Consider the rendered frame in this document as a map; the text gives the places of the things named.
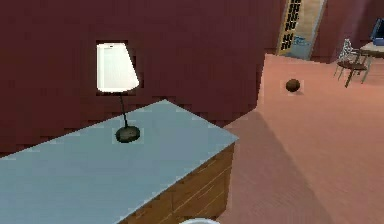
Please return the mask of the grey top wooden chest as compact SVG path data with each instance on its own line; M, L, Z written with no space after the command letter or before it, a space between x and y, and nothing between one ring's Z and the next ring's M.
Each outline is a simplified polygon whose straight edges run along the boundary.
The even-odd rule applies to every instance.
M0 158L0 224L118 224L236 141L162 100Z

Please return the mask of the white shade table lamp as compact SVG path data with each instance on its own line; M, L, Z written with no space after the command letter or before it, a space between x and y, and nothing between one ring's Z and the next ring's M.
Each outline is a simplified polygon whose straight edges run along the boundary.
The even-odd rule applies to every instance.
M140 130L128 124L123 93L139 86L133 62L127 47L122 42L99 43L96 45L97 90L101 93L118 94L124 125L115 137L120 143L130 143L140 137Z

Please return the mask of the brown ball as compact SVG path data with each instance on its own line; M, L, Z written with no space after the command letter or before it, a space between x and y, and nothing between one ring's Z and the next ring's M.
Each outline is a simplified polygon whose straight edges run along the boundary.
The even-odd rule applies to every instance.
M286 90L289 92L296 92L300 87L300 82L297 79L290 79L286 82Z

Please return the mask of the white round object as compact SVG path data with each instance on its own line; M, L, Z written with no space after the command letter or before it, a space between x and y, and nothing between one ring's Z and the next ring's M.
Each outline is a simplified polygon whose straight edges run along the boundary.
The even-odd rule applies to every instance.
M220 224L220 222L208 218L192 218L179 224Z

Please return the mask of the tan room door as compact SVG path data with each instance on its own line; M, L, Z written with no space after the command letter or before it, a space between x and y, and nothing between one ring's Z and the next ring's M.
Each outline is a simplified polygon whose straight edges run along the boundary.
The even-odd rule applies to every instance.
M285 0L276 54L309 60L327 0Z

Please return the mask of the dark wooden chair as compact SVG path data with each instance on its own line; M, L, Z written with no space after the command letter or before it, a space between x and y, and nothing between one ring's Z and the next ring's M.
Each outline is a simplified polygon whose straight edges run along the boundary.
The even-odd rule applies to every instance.
M340 69L338 78L341 78L345 70L349 71L349 75L345 82L345 87L348 87L352 77L361 72L364 73L361 83L364 83L369 73L371 66L372 56L371 54L362 49L355 49L352 47L351 41L346 38L343 42L342 50L337 59L336 71Z

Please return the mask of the wooden desk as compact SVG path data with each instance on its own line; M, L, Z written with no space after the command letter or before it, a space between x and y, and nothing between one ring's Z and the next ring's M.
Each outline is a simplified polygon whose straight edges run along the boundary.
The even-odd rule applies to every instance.
M360 53L365 56L365 61L367 62L367 70L365 71L364 76L361 80L361 83L364 83L369 73L372 59L384 59L384 46L376 46L373 42L370 42L360 48Z

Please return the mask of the blue laptop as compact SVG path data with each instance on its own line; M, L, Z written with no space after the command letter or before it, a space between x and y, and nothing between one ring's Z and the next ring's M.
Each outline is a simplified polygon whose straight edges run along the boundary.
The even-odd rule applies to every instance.
M378 18L370 35L375 46L384 46L384 18Z

